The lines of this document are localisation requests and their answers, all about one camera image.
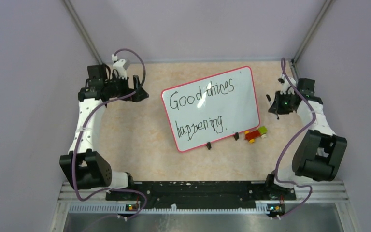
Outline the pink framed whiteboard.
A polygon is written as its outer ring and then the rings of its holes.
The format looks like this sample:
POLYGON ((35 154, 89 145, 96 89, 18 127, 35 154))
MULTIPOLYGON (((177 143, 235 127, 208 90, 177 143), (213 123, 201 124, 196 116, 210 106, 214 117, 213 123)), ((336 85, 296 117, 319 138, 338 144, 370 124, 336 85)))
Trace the pink framed whiteboard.
POLYGON ((250 66, 167 88, 160 96, 179 152, 205 146, 260 125, 250 66))

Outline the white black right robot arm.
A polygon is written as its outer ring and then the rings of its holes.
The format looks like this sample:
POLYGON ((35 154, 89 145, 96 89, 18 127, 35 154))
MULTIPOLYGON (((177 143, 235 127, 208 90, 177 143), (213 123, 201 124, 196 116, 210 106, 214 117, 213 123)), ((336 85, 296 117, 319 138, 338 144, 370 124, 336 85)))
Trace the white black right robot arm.
POLYGON ((269 112, 288 115, 295 112, 305 133, 292 160, 291 170, 274 169, 267 175, 264 193, 277 199, 284 189, 307 181, 333 181, 347 148, 347 140, 336 135, 323 111, 323 101, 314 94, 313 79, 280 77, 282 89, 275 93, 269 112))

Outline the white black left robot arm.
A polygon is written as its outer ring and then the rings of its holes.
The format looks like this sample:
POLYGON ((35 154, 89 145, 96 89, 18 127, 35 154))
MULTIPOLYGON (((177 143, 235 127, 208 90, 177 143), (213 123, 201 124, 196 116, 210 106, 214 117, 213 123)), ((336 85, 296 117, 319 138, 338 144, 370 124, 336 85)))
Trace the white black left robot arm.
POLYGON ((73 189, 115 188, 124 200, 134 197, 136 188, 127 172, 113 171, 99 153, 100 128, 107 105, 115 99, 140 102, 148 98, 139 77, 133 76, 129 87, 126 60, 108 67, 88 66, 88 79, 78 93, 79 118, 73 143, 59 160, 60 167, 73 189))

